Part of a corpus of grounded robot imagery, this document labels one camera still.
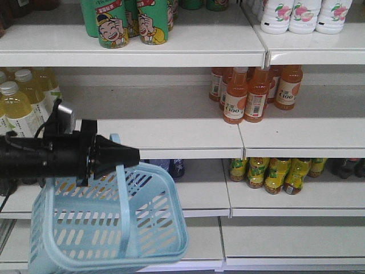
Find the white bottle cap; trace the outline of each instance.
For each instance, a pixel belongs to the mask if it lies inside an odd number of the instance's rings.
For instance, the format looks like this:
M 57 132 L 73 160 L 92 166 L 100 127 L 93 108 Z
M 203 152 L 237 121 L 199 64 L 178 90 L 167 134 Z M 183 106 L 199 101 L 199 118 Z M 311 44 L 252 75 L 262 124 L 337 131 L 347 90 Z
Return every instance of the white bottle cap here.
M 0 91 L 3 95 L 12 95 L 19 91 L 19 87 L 17 83 L 8 81 L 0 84 Z
M 32 78 L 33 78 L 33 75 L 30 70 L 18 70 L 15 73 L 15 80 L 17 80 L 19 82 L 28 82 L 28 81 L 32 80 Z

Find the dark bottle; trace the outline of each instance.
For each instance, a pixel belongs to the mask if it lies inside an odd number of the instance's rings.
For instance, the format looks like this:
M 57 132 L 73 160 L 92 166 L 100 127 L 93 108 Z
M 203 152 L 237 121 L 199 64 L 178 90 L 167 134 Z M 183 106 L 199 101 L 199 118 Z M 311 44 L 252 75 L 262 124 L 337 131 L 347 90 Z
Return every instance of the dark bottle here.
M 0 1 L 0 21 L 5 30 L 14 23 L 14 18 L 7 0 Z
M 9 6 L 14 18 L 20 18 L 32 12 L 29 0 L 9 0 Z

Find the white plastic bottle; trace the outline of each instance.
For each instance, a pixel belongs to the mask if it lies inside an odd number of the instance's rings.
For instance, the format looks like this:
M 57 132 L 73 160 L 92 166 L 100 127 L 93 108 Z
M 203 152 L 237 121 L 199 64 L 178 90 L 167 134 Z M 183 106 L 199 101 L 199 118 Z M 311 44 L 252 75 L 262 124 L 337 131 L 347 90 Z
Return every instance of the white plastic bottle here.
M 289 30 L 298 34 L 312 33 L 317 24 L 320 9 L 321 0 L 294 0 Z
M 352 0 L 322 0 L 315 30 L 324 34 L 337 34 L 343 29 Z
M 261 19 L 262 31 L 270 34 L 287 31 L 293 4 L 294 0 L 268 0 Z

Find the yellow bottle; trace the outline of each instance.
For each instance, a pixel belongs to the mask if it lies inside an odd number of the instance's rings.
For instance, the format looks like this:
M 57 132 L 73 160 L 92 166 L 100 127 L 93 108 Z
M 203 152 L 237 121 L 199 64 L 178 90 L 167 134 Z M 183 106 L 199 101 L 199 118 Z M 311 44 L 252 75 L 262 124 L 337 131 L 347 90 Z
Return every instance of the yellow bottle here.
M 33 67 L 33 77 L 40 85 L 48 103 L 52 107 L 56 99 L 61 98 L 58 80 L 51 67 Z
M 10 127 L 19 137 L 34 137 L 40 123 L 28 97 L 19 92 L 19 87 L 15 82 L 0 84 L 0 91 L 2 93 L 0 104 L 5 111 Z
M 41 92 L 38 82 L 34 79 L 30 70 L 18 70 L 15 73 L 19 91 L 27 95 L 29 102 L 41 123 L 47 121 L 50 116 L 48 101 Z

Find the orange juice bottle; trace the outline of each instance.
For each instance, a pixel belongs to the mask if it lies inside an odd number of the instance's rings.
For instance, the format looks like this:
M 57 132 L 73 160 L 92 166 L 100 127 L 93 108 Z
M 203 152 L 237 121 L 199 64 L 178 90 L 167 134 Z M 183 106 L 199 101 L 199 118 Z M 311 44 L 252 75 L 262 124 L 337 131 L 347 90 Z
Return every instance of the orange juice bottle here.
M 248 84 L 248 67 L 235 67 L 232 80 L 227 87 L 224 104 L 223 120 L 230 124 L 239 124 L 244 119 Z
M 257 123 L 263 118 L 266 97 L 270 89 L 269 68 L 256 67 L 249 82 L 249 93 L 244 118 L 248 122 Z
M 225 67 L 212 67 L 212 84 L 210 86 L 209 98 L 219 102 L 221 98 L 222 78 Z
M 277 108 L 281 110 L 291 110 L 294 108 L 302 78 L 303 71 L 301 65 L 284 66 L 275 97 L 275 106 Z
M 233 67 L 227 67 L 223 73 L 222 86 L 221 86 L 221 97 L 219 100 L 219 108 L 224 110 L 224 104 L 226 101 L 227 86 L 233 77 Z

